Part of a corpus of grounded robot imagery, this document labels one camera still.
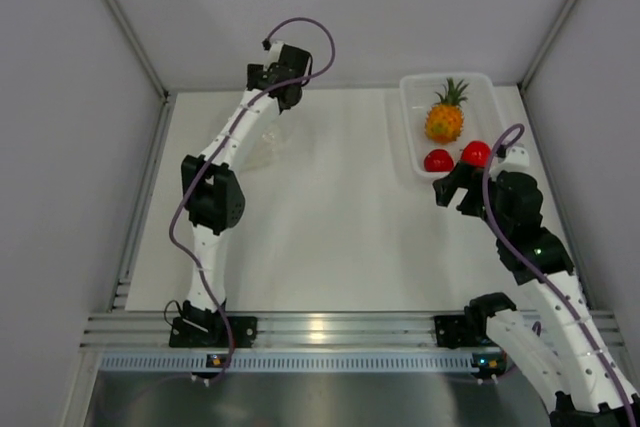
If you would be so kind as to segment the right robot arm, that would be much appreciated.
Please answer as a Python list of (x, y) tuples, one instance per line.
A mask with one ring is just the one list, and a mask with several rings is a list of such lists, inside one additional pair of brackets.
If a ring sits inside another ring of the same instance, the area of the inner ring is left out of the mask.
[(639, 393), (606, 346), (563, 243), (542, 224), (543, 195), (536, 180), (521, 172), (491, 178), (460, 162), (433, 188), (441, 207), (464, 190), (458, 211), (492, 230), (500, 262), (537, 311), (551, 342), (525, 325), (502, 292), (466, 306), (471, 339), (493, 342), (507, 354), (536, 391), (551, 425), (638, 425)]

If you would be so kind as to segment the clear zip top bag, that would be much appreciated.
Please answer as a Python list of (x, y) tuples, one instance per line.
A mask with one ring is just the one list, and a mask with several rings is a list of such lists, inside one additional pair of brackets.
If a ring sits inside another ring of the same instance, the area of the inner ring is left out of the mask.
[(250, 150), (242, 172), (262, 169), (291, 156), (297, 145), (313, 138), (313, 123), (306, 117), (279, 117), (260, 135)]

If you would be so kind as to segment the fake pineapple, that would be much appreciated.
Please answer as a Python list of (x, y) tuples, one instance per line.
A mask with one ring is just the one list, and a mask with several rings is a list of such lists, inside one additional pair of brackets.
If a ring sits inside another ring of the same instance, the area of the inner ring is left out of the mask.
[(464, 112), (462, 104), (468, 100), (469, 83), (465, 79), (456, 81), (447, 77), (442, 91), (437, 91), (435, 102), (426, 118), (424, 133), (427, 139), (446, 145), (455, 142), (464, 129)]

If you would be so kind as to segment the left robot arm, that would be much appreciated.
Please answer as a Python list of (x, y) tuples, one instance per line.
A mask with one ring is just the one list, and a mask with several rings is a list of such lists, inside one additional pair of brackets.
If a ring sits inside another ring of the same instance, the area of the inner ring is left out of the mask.
[(227, 346), (230, 321), (221, 308), (226, 301), (224, 274), (230, 230), (245, 210), (239, 169), (266, 128), (302, 98), (302, 78), (311, 72), (311, 53), (284, 42), (267, 43), (267, 61), (247, 66), (247, 88), (222, 131), (198, 155), (181, 163), (183, 199), (193, 245), (170, 240), (192, 261), (191, 285), (173, 320), (170, 345)]

